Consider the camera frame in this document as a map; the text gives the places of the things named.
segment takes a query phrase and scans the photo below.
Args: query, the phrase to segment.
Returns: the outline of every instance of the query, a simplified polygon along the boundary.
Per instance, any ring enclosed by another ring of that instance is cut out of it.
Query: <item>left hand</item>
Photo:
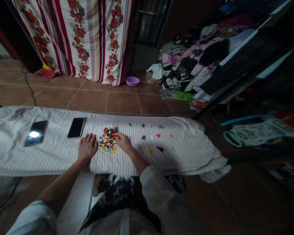
[[[96,154],[98,145],[96,135],[87,134],[79,142],[77,160],[90,160]]]

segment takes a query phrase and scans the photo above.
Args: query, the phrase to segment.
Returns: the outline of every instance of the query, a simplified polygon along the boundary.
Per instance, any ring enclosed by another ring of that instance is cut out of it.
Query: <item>wire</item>
[[[19,184],[20,180],[22,179],[22,177],[19,177],[17,180],[16,180],[16,184],[14,186],[14,189],[12,190],[12,192],[10,193],[10,195],[8,196],[8,198],[4,201],[4,203],[0,206],[0,213],[2,212],[2,210],[4,209],[6,205],[6,203],[10,200],[10,198],[12,197],[12,195],[14,194],[16,188],[17,188],[17,185]]]
[[[27,72],[24,72],[24,71],[23,71],[23,68],[24,68],[24,66],[22,66],[21,71],[22,71],[22,73],[24,73],[24,78],[25,78],[26,84],[27,84],[28,88],[30,89],[30,92],[31,92],[32,98],[33,98],[33,100],[34,100],[35,106],[37,106],[37,104],[36,104],[36,99],[35,99],[35,97],[34,97],[34,92],[33,92],[33,90],[30,88],[30,86],[29,86],[29,84],[28,84],[28,81],[27,81]]]

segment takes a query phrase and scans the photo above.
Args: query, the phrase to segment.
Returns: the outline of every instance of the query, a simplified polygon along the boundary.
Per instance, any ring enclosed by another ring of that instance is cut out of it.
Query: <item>smartphone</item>
[[[43,140],[48,121],[34,122],[25,141],[25,147],[39,144]]]
[[[73,119],[71,128],[68,133],[69,139],[80,138],[82,136],[85,119],[86,119],[85,117],[83,118],[76,117]]]

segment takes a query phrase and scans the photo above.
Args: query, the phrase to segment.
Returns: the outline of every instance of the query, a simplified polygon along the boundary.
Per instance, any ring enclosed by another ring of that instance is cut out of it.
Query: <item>purple bowl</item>
[[[137,86],[140,82],[140,80],[136,77],[127,77],[125,81],[128,86]]]

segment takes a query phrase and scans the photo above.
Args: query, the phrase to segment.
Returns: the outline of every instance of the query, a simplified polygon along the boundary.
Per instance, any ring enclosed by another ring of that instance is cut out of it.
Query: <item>white striped fabric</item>
[[[87,117],[83,136],[101,136],[105,127],[119,127],[132,137],[132,145],[164,175],[203,175],[213,182],[230,171],[227,159],[204,135],[202,124],[180,117],[124,117],[31,106],[0,108],[0,176],[61,174],[77,158],[80,139],[68,139],[73,118]],[[24,147],[32,123],[48,120],[41,144]],[[115,154],[98,149],[90,172],[137,176],[129,157],[117,147]]]

